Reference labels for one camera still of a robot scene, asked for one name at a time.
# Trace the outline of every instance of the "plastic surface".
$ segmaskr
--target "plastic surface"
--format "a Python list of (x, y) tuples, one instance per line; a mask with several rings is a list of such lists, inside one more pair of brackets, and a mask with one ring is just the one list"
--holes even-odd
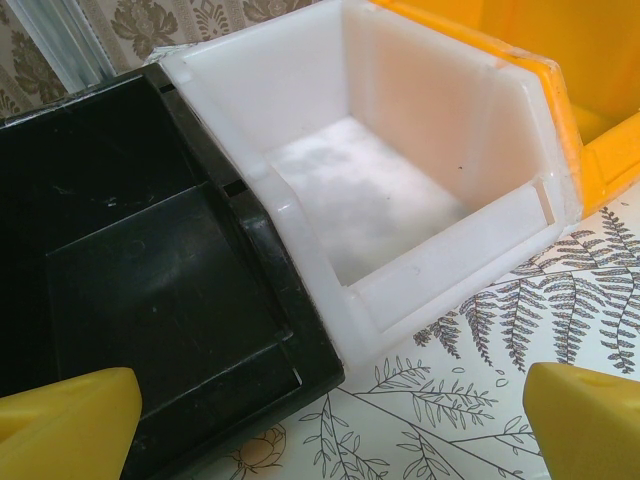
[(131, 367), (144, 409), (123, 479), (138, 480), (342, 380), (269, 216), (160, 67), (16, 117), (0, 143), (0, 395)]
[(580, 216), (538, 77), (367, 1), (162, 65), (268, 210), (349, 366)]
[(524, 407), (553, 480), (635, 479), (640, 383), (570, 365), (532, 365)]
[(584, 191), (585, 218), (638, 179), (640, 160), (629, 153), (639, 148), (640, 135), (614, 133), (617, 141), (608, 144), (606, 161), (582, 149), (637, 115), (637, 2), (615, 0), (604, 9), (599, 2), (576, 0), (372, 1), (540, 76)]
[(0, 478), (118, 480), (142, 407), (112, 368), (0, 399)]

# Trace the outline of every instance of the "plastic bin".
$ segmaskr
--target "plastic bin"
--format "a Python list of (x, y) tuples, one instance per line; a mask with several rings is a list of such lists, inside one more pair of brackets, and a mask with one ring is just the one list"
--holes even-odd
[(540, 79), (367, 1), (162, 65), (269, 212), (349, 366), (580, 218)]
[(343, 380), (269, 216), (160, 67), (6, 120), (0, 144), (0, 396), (132, 368), (139, 480)]
[(372, 1), (540, 76), (585, 217), (640, 178), (638, 2)]

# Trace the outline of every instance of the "damask wallpaper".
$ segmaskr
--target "damask wallpaper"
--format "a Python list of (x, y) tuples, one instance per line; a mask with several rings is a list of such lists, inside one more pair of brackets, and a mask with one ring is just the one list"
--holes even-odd
[(6, 0), (0, 0), (0, 118), (51, 102), (66, 93)]
[(155, 47), (226, 35), (313, 0), (77, 0), (118, 72), (142, 65)]
[[(76, 0), (118, 73), (155, 47), (201, 42), (317, 0)], [(6, 0), (0, 0), (0, 118), (56, 100), (66, 90)]]

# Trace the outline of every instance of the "metal frame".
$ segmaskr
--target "metal frame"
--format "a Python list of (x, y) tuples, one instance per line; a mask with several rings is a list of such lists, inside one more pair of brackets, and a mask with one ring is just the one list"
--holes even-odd
[(116, 75), (75, 0), (7, 0), (7, 3), (69, 93)]

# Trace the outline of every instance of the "black storage bin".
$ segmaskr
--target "black storage bin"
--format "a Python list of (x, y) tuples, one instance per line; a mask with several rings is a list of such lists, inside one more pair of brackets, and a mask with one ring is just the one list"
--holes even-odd
[(342, 381), (268, 214), (160, 67), (9, 119), (0, 147), (0, 396), (131, 367), (122, 478), (167, 478)]

